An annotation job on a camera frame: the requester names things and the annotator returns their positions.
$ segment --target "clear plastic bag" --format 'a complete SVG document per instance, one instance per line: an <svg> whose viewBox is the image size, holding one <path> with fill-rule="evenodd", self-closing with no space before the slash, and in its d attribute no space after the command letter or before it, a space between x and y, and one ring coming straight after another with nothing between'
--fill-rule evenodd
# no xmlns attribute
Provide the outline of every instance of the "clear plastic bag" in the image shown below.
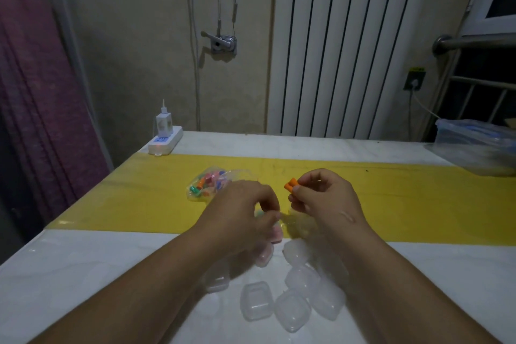
<svg viewBox="0 0 516 344"><path fill-rule="evenodd" d="M186 198L194 202L208 203L229 182L258 180L249 170L225 170L211 166L194 178L186 188Z"/></svg>

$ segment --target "yellow table runner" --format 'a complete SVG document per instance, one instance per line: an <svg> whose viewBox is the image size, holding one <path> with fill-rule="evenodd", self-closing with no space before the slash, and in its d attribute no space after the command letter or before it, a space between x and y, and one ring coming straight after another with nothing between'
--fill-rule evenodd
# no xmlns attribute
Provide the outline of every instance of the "yellow table runner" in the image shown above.
<svg viewBox="0 0 516 344"><path fill-rule="evenodd" d="M331 169L353 184L367 220L386 241L516 245L516 178L479 177L451 166L140 152L47 228L181 233L205 207L186 199L187 184L212 165L249 169L274 188L283 212L290 178Z"/></svg>

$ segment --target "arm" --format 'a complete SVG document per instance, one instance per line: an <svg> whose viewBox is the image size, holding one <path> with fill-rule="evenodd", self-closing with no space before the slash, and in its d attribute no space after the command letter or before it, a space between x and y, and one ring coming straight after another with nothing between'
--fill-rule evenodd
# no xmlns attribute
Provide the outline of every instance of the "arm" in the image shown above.
<svg viewBox="0 0 516 344"><path fill-rule="evenodd" d="M255 204L266 214L254 217ZM36 337L32 344L156 343L203 273L271 236L279 204L269 186L228 185L197 223Z"/></svg>
<svg viewBox="0 0 516 344"><path fill-rule="evenodd" d="M388 342L498 342L382 241L349 182L326 169L308 172L298 182L289 197L293 209L315 218Z"/></svg>

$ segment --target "left hand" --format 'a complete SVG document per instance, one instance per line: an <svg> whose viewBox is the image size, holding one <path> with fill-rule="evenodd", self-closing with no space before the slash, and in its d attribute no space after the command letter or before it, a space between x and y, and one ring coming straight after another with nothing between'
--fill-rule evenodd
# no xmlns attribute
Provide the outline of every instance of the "left hand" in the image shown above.
<svg viewBox="0 0 516 344"><path fill-rule="evenodd" d="M265 212L255 217L255 205ZM235 181L219 191L208 204L194 229L212 241L217 254L225 257L270 239L280 219L280 204L273 189L258 181Z"/></svg>

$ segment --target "hand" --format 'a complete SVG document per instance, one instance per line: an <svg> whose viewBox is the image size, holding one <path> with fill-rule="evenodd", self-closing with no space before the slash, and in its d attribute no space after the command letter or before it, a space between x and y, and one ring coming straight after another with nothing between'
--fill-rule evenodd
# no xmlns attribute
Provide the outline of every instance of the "hand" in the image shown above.
<svg viewBox="0 0 516 344"><path fill-rule="evenodd" d="M327 169L303 174L288 199L292 208L315 218L322 230L338 230L357 223L369 227L349 181Z"/></svg>
<svg viewBox="0 0 516 344"><path fill-rule="evenodd" d="M265 215L255 217L260 203ZM280 204L273 189L258 181L235 181L219 191L194 228L214 243L220 258L250 249L273 236L280 219Z"/></svg>

